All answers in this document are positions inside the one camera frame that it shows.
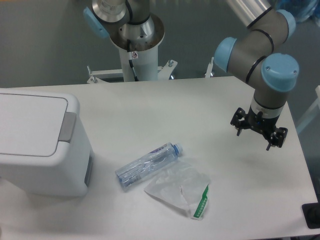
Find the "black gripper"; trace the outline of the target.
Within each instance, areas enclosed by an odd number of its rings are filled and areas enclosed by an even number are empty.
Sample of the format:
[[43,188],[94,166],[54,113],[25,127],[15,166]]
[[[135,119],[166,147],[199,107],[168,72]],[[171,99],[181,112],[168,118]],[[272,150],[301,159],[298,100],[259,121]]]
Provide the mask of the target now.
[[279,108],[266,108],[259,104],[251,104],[248,113],[239,107],[230,124],[237,130],[239,136],[242,130],[253,130],[263,135],[268,141],[266,150],[271,147],[281,148],[286,140],[288,129],[285,127],[276,127],[279,119]]

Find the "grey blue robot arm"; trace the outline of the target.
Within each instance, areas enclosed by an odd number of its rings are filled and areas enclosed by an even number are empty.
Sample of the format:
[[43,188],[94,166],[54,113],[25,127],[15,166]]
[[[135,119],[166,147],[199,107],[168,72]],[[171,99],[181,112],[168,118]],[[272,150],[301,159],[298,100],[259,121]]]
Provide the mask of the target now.
[[[254,89],[249,110],[237,109],[230,123],[238,132],[250,129],[261,134],[269,147],[280,148],[288,130],[276,123],[296,85],[299,64],[275,49],[294,33],[295,18],[286,10],[273,9],[266,0],[230,0],[228,5],[249,34],[242,40],[222,40],[213,62]],[[118,48],[124,81],[164,79],[165,71],[158,66],[164,24],[151,12],[148,0],[94,0],[83,17],[98,37],[109,38]]]

